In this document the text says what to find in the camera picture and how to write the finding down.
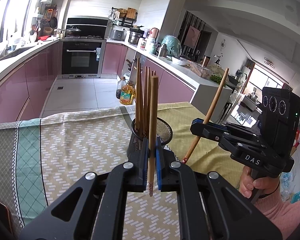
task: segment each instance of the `cutting board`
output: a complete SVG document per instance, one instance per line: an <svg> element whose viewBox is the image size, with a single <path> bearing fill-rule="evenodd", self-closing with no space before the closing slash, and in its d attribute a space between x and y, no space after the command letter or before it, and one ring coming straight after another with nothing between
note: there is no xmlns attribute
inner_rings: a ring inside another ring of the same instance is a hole
<svg viewBox="0 0 300 240"><path fill-rule="evenodd" d="M136 12L137 12L136 9L128 8L126 17L131 18L131 19L136 19L136 17L137 17Z"/></svg>

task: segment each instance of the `white countertop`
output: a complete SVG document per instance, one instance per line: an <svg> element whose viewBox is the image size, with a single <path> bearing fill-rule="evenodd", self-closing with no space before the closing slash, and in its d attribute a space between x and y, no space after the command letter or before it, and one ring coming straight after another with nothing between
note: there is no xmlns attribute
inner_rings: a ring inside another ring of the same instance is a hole
<svg viewBox="0 0 300 240"><path fill-rule="evenodd" d="M140 54L144 55L145 57L149 58L150 60L156 62L157 64L161 65L162 67L166 68L168 71L174 73L179 78L183 79L188 84L192 85L195 89L199 87L199 85L206 85L206 86L212 86L212 87L218 87L219 85L213 81L201 78L194 74L190 69L186 67L182 67L176 64L173 64L172 61L164 58L164 57L157 57L154 54L150 54L143 49L138 49L136 45L132 45L125 41L115 41L106 39L109 43L117 43L117 44L123 44L127 46L128 48L134 49L135 51L139 52Z"/></svg>
<svg viewBox="0 0 300 240"><path fill-rule="evenodd" d="M20 53L15 57L0 60L0 80L2 80L10 71L26 61L28 58L56 42L58 42L58 39L53 41L43 41L42 44L34 45L32 48ZM29 46L32 46L32 44L26 44L22 48Z"/></svg>

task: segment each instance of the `black handle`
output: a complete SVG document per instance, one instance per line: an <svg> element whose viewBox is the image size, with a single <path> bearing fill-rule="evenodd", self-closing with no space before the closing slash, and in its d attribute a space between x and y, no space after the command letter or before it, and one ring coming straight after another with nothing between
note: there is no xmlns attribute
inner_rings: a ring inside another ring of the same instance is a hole
<svg viewBox="0 0 300 240"><path fill-rule="evenodd" d="M263 178L264 175L261 174L261 172L252 169L251 177L253 178L253 180L255 180L255 179ZM249 200L251 201L251 204L254 204L258 200L258 198L261 195L262 191L263 191L263 189L253 188L252 195L249 198Z"/></svg>

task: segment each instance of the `hand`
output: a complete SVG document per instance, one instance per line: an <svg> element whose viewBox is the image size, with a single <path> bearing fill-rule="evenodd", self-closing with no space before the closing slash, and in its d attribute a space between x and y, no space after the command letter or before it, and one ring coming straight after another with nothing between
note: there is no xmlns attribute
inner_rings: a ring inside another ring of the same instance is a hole
<svg viewBox="0 0 300 240"><path fill-rule="evenodd" d="M264 177L254 181L251 177L251 168L244 166L240 176L239 191L246 198L250 198L253 188L263 189L262 194L271 194L277 189L278 184L279 178Z"/></svg>

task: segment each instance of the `ceiling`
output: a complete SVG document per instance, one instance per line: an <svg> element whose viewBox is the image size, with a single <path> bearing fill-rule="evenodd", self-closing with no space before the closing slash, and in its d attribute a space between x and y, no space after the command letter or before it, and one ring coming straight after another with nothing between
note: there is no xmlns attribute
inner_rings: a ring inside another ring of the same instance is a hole
<svg viewBox="0 0 300 240"><path fill-rule="evenodd" d="M253 59L272 60L288 82L299 81L300 0L186 0L185 8L241 41Z"/></svg>

